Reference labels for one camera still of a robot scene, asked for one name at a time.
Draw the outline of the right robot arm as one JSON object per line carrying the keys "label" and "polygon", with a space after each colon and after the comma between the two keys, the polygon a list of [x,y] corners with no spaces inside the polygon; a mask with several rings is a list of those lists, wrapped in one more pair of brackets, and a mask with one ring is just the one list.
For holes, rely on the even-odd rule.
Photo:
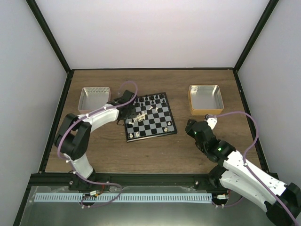
{"label": "right robot arm", "polygon": [[231,144],[217,139],[213,129],[216,118],[204,121],[189,119],[185,132],[195,140],[196,147],[217,166],[211,170],[210,186],[234,191],[260,207],[276,226],[296,226],[301,212],[301,190],[264,172]]}

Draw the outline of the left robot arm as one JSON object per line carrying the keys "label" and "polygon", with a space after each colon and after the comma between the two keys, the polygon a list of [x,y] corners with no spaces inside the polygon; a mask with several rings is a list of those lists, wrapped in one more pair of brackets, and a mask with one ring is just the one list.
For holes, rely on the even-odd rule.
{"label": "left robot arm", "polygon": [[85,190],[91,190],[96,185],[96,178],[92,176],[94,169],[86,155],[90,134],[109,122],[126,119],[133,109],[135,98],[136,93],[125,90],[121,97],[107,102],[100,109],[65,116],[54,138],[54,146],[57,147],[58,157],[64,157],[66,162],[71,163],[75,173],[81,177],[79,184]]}

